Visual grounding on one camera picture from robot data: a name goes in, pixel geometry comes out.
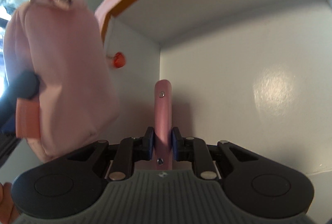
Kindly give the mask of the right hand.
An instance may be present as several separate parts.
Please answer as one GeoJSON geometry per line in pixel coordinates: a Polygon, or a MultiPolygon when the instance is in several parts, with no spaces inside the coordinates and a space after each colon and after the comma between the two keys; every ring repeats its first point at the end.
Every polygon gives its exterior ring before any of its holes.
{"type": "Polygon", "coordinates": [[[6,182],[1,184],[0,190],[0,221],[3,224],[12,224],[19,217],[12,197],[11,197],[11,186],[12,184],[6,182]]]}

